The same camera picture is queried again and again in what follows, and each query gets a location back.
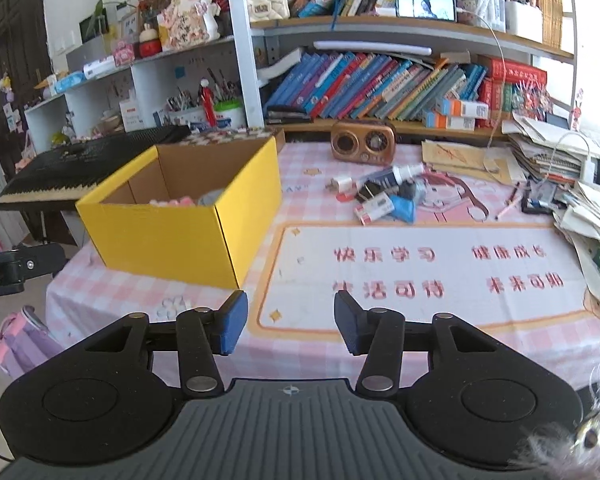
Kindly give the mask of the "orange white box lower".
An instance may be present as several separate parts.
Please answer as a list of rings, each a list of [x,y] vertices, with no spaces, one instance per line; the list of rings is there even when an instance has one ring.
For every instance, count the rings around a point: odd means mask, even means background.
[[[428,129],[445,129],[458,131],[474,131],[476,121],[474,118],[444,116],[432,110],[422,118],[422,123]]]

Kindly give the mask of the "black binder clip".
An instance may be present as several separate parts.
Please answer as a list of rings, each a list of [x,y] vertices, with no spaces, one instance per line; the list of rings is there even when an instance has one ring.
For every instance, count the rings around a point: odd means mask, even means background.
[[[355,194],[355,199],[359,203],[365,203],[368,200],[372,200],[375,196],[384,192],[384,189],[381,185],[377,184],[373,181],[365,181],[361,186],[358,192]]]

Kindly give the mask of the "orange white medicine box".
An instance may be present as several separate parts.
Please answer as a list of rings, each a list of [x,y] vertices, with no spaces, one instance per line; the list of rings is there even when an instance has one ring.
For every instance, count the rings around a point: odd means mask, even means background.
[[[463,101],[457,99],[438,99],[436,111],[448,117],[471,119],[489,119],[489,105],[478,101]]]

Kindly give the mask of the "white bookshelf frame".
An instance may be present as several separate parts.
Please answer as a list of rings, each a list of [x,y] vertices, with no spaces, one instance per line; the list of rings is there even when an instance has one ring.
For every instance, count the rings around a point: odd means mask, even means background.
[[[259,128],[264,124],[262,90],[265,81],[257,73],[258,66],[272,65],[284,53],[298,47],[312,47],[318,42],[364,42],[372,49],[393,44],[396,52],[411,56],[467,50],[478,55],[502,54],[519,62],[534,63],[548,58],[569,68],[576,66],[576,57],[570,52],[465,24],[375,15],[319,16],[251,24],[244,9],[233,10],[230,15],[233,31],[230,36],[141,58],[27,108],[24,117],[35,151],[49,150],[52,136],[65,122],[72,123],[78,136],[92,133],[102,112],[115,107],[114,99],[106,92],[108,84],[122,78],[128,78],[131,87],[121,91],[120,96],[135,99],[136,114],[143,127],[154,126],[158,110],[181,87],[175,77],[179,67],[185,70],[184,84],[190,90],[196,90],[201,78],[212,68],[238,77],[246,123],[251,128]]]

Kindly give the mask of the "pink checkered table mat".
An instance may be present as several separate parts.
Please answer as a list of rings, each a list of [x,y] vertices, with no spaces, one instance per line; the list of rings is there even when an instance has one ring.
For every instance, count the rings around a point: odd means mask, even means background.
[[[345,290],[363,307],[427,322],[450,312],[480,327],[570,385],[600,363],[600,306],[588,293],[573,247],[547,219],[514,212],[495,221],[504,186],[427,174],[415,224],[363,226],[356,203],[326,188],[359,178],[323,144],[278,152],[282,203],[240,289],[248,318],[236,350],[220,359],[235,377],[355,378],[334,321]],[[112,270],[90,241],[50,283],[46,321],[71,346],[132,312],[168,322],[194,307],[215,309],[236,289]]]

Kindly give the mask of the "red dictionary book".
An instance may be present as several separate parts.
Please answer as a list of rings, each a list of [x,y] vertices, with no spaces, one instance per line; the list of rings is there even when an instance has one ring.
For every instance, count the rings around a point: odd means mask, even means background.
[[[490,56],[478,55],[477,63],[486,69],[484,80],[506,84],[531,84],[538,88],[547,85],[547,72],[528,64]]]

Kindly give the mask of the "yellow tape roll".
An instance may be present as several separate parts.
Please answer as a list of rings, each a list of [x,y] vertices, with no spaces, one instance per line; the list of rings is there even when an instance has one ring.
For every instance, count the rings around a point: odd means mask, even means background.
[[[218,188],[217,190],[210,191],[201,196],[201,198],[198,198],[197,205],[204,207],[212,206],[223,193],[224,188]]]

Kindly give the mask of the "pink plush toy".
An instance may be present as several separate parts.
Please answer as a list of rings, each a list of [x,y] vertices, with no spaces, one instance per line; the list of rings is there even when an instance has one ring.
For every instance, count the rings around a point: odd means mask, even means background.
[[[178,198],[177,200],[151,200],[151,206],[155,207],[190,207],[196,206],[196,202],[189,196]]]

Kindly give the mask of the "red tassel ornament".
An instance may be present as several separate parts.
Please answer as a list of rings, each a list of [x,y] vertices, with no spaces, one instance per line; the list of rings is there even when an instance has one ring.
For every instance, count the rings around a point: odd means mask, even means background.
[[[210,82],[207,78],[202,78],[199,83],[199,99],[209,126],[211,128],[216,128],[218,126],[218,120],[216,119],[214,111],[214,94],[210,89]]]

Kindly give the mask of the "row of leaning books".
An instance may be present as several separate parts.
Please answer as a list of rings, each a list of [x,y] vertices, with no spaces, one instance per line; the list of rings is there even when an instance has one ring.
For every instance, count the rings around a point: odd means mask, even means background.
[[[486,69],[368,52],[303,52],[263,107],[301,107],[313,120],[416,122],[438,99],[477,101]]]

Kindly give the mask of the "white charger plug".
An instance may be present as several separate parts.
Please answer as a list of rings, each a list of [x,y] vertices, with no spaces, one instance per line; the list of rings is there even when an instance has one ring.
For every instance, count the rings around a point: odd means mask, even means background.
[[[351,188],[354,187],[354,185],[355,185],[355,180],[353,180],[351,177],[338,176],[338,177],[331,178],[327,182],[326,188],[330,192],[334,192],[334,193],[347,193],[350,191]]]

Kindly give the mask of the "brown retro radio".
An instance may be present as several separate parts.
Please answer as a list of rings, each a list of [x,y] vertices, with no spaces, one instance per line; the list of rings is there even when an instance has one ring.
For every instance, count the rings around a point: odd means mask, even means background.
[[[342,162],[389,166],[396,154],[396,132],[380,120],[338,120],[330,130],[330,147]]]

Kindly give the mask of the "pink floral figurine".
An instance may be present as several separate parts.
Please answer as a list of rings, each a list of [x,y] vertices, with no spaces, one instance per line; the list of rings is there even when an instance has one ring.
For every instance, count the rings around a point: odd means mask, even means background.
[[[163,51],[179,51],[220,38],[216,17],[219,6],[213,0],[171,0],[157,16]]]

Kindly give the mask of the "black electronic keyboard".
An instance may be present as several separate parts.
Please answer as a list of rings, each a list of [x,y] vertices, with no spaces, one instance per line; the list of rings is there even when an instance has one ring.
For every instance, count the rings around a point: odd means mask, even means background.
[[[53,148],[36,156],[5,186],[0,210],[73,210],[78,200],[148,148],[181,142],[189,133],[186,126],[165,126]]]

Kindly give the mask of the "white pen holder cup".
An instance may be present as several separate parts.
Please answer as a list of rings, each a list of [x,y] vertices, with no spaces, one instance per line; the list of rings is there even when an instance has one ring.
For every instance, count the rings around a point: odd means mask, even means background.
[[[214,104],[214,114],[221,130],[238,130],[247,127],[242,100],[232,99]]]

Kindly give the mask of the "pink backpack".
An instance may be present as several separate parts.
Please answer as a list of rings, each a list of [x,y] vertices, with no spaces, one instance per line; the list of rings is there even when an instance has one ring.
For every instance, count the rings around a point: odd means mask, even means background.
[[[24,306],[0,326],[0,369],[17,379],[62,351],[59,342],[36,315]]]

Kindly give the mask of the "brown paper envelopes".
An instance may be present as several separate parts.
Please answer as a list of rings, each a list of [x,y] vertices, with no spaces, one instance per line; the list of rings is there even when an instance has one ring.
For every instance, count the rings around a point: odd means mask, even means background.
[[[524,183],[527,175],[510,148],[476,148],[468,144],[424,141],[422,161],[436,171],[462,174],[504,185]]]

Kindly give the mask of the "black tray with items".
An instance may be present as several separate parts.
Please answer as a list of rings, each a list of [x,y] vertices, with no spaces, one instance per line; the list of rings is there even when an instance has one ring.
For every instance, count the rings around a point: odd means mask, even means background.
[[[529,178],[524,185],[520,204],[524,214],[552,214],[556,209],[554,198],[558,185],[550,181],[537,181]]]

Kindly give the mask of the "blue plastic cap object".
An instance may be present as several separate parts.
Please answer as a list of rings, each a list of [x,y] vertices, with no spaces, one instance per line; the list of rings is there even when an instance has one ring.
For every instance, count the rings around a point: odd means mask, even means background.
[[[390,216],[407,224],[414,224],[416,221],[415,203],[399,195],[390,195],[389,198],[393,206]]]

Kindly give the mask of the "white red small box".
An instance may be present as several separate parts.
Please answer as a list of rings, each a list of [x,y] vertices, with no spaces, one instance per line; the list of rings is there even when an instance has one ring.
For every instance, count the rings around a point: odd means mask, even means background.
[[[391,198],[386,193],[375,195],[370,200],[358,204],[354,208],[355,217],[363,226],[388,216],[394,211],[394,205]]]

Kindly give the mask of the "grey small gadget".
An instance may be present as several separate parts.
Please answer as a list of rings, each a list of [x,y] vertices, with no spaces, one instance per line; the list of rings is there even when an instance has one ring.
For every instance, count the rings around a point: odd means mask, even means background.
[[[398,195],[404,200],[410,200],[415,205],[421,204],[427,193],[427,182],[422,179],[408,180],[400,184]]]

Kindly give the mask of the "stack of papers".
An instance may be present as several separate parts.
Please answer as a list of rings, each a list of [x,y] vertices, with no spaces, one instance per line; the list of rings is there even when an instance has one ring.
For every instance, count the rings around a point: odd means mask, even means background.
[[[558,185],[550,216],[573,246],[588,292],[600,304],[600,144],[517,114],[502,122],[502,133],[528,179]]]

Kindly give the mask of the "smartphone on shelf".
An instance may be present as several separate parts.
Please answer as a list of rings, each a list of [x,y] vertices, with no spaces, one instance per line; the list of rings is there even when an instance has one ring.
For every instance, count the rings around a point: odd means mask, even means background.
[[[396,15],[399,18],[455,22],[456,2],[455,0],[396,0]]]

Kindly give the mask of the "yellow cardboard box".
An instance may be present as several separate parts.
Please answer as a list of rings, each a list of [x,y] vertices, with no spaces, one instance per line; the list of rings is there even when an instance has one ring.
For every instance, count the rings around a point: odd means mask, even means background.
[[[208,207],[204,194],[224,188]],[[151,200],[191,197],[196,206]],[[83,196],[76,209],[106,267],[224,289],[242,287],[280,204],[273,138],[155,145]]]

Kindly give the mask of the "pink pencil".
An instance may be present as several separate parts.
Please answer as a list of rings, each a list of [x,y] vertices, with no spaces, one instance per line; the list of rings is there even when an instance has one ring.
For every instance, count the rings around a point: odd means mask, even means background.
[[[521,196],[516,196],[513,200],[510,201],[509,204],[507,204],[505,206],[504,209],[502,209],[496,216],[495,216],[495,221],[501,221],[506,214],[509,213],[509,211],[511,211],[512,209],[514,209],[515,207],[517,207],[517,205],[519,204],[520,200],[522,199],[522,195]]]

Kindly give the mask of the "wooden chess board box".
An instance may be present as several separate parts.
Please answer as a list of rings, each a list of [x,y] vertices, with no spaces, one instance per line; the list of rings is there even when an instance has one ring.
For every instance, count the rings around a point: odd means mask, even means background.
[[[186,136],[182,144],[201,146],[269,138],[275,140],[278,152],[286,145],[285,133],[282,128],[242,128],[237,130],[194,132]]]

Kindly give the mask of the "white quilted handbag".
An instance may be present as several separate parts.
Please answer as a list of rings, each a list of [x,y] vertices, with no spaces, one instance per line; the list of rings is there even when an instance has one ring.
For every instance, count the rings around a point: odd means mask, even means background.
[[[290,18],[288,0],[247,0],[247,10],[251,23]]]

